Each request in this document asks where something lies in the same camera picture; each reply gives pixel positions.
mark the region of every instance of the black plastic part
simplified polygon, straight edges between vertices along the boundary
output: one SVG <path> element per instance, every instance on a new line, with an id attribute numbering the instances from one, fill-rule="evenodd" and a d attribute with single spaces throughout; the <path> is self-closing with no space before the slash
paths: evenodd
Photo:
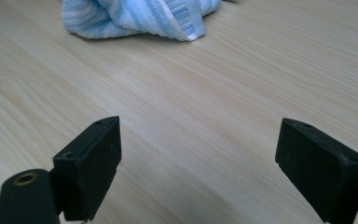
<path id="1" fill-rule="evenodd" d="M 93 220 L 121 160 L 119 118 L 91 124 L 54 158 L 50 172 L 57 213 Z"/>
<path id="2" fill-rule="evenodd" d="M 5 181 L 0 193 L 0 224 L 7 223 L 60 223 L 47 171 L 28 170 Z"/>
<path id="3" fill-rule="evenodd" d="M 283 119 L 275 161 L 322 221 L 352 223 L 358 153 L 309 124 Z"/>

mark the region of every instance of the towel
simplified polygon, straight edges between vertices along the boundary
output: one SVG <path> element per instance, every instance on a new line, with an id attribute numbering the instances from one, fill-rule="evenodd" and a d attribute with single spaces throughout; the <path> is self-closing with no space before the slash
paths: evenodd
<path id="1" fill-rule="evenodd" d="M 181 41 L 205 35 L 202 17 L 221 0 L 63 0 L 62 25 L 86 38 L 152 34 Z"/>

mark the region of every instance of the crumpled towel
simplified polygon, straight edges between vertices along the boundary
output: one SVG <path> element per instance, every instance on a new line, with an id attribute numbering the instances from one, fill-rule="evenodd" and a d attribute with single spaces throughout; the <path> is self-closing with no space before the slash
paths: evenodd
<path id="1" fill-rule="evenodd" d="M 221 0 L 63 0 L 62 24 L 86 38 L 153 34 L 192 41 Z"/>

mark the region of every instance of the blue towel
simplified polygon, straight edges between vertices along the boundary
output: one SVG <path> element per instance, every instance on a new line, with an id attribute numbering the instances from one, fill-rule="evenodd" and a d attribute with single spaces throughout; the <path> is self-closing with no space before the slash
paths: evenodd
<path id="1" fill-rule="evenodd" d="M 192 41 L 221 0 L 63 0 L 62 24 L 86 38 L 153 34 Z"/>

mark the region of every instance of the wood grain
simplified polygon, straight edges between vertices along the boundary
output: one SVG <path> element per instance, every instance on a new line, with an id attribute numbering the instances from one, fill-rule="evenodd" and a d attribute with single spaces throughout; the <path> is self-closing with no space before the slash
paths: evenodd
<path id="1" fill-rule="evenodd" d="M 322 223 L 274 155 L 282 118 L 358 151 L 358 1 L 222 3 L 191 43 L 86 40 L 60 7 L 0 1 L 0 186 L 119 115 L 92 223 Z"/>

